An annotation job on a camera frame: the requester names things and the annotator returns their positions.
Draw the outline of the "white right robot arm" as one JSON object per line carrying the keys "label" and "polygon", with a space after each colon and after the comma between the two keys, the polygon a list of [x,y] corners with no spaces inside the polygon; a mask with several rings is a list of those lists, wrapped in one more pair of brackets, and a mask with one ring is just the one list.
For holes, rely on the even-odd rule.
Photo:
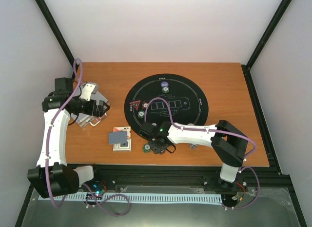
{"label": "white right robot arm", "polygon": [[163,122],[156,125],[144,122],[140,136],[148,140],[153,153],[167,151],[168,147],[176,148],[177,144],[194,144],[213,148],[222,161],[218,180],[213,186],[230,191],[236,181],[238,169],[243,165],[247,149],[247,138],[228,121],[220,120],[209,126],[173,124]]}

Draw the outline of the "green chip seat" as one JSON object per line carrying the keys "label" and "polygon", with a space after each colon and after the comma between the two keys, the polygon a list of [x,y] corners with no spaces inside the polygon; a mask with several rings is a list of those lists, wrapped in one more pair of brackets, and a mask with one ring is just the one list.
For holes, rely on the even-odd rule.
{"label": "green chip seat", "polygon": [[169,88],[168,87],[163,87],[162,88],[162,92],[165,93],[165,94],[168,93],[169,92]]}
{"label": "green chip seat", "polygon": [[139,111],[138,112],[138,117],[139,118],[144,118],[145,117],[145,112],[144,111]]}

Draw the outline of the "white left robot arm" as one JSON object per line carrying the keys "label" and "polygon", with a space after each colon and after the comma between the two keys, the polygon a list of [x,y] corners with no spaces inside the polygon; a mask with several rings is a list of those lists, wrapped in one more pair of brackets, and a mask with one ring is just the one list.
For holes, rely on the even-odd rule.
{"label": "white left robot arm", "polygon": [[42,198],[76,193],[83,183],[90,189],[101,185],[95,165],[68,167],[66,134],[71,116],[84,127],[95,119],[105,118],[110,105],[96,83],[77,87],[73,84],[70,78],[55,79],[55,90],[42,102],[45,123],[42,149],[36,167],[27,173],[29,182]]}

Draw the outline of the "green chip top seat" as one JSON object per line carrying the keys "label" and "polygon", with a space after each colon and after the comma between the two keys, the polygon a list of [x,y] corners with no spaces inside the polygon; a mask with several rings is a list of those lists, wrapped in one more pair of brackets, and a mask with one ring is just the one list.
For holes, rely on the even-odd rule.
{"label": "green chip top seat", "polygon": [[162,92],[165,93],[165,94],[168,93],[169,92],[169,88],[168,87],[163,87],[162,88]]}

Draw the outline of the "green poker chip stack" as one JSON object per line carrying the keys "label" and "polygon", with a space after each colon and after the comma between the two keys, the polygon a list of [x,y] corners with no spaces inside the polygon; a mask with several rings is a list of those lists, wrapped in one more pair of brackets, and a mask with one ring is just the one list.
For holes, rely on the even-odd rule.
{"label": "green poker chip stack", "polygon": [[145,144],[142,150],[144,153],[149,153],[151,151],[151,146],[149,144]]}

